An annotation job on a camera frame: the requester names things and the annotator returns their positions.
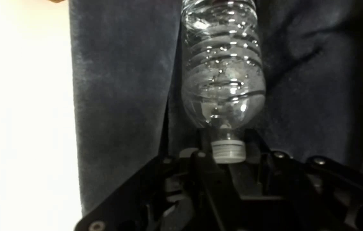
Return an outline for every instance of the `white wall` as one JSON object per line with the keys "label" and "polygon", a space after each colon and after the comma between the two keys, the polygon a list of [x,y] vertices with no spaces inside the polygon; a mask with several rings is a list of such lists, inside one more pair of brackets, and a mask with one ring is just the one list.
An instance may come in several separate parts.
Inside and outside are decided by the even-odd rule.
{"label": "white wall", "polygon": [[0,0],[0,231],[81,217],[68,3]]}

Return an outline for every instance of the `clear plastic bottle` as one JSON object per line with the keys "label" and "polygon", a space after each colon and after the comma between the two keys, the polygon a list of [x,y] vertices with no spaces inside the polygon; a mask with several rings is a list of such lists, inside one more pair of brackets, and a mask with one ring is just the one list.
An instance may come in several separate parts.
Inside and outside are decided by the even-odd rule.
{"label": "clear plastic bottle", "polygon": [[256,25],[252,0],[183,0],[182,101],[216,163],[245,161],[236,131],[265,101]]}

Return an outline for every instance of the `water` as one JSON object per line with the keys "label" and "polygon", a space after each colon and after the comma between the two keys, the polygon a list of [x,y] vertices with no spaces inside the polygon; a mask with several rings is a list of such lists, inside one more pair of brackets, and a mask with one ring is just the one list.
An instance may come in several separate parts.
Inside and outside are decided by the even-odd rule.
{"label": "water", "polygon": [[182,98],[197,127],[234,130],[264,104],[252,0],[183,0]]}

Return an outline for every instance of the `white bottle cap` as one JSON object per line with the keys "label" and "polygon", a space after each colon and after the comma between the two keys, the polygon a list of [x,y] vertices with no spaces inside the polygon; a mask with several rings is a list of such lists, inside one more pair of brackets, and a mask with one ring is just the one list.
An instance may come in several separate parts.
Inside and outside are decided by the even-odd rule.
{"label": "white bottle cap", "polygon": [[246,160],[245,144],[240,140],[218,140],[210,143],[210,147],[218,165],[240,163]]}

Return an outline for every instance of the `black cloth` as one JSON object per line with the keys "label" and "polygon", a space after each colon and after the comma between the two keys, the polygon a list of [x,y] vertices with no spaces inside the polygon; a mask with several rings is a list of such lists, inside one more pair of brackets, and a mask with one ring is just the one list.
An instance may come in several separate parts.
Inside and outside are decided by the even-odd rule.
{"label": "black cloth", "polygon": [[[181,0],[70,0],[83,212],[156,156],[196,144],[179,98]],[[266,106],[252,126],[302,161],[363,160],[363,0],[259,0]]]}

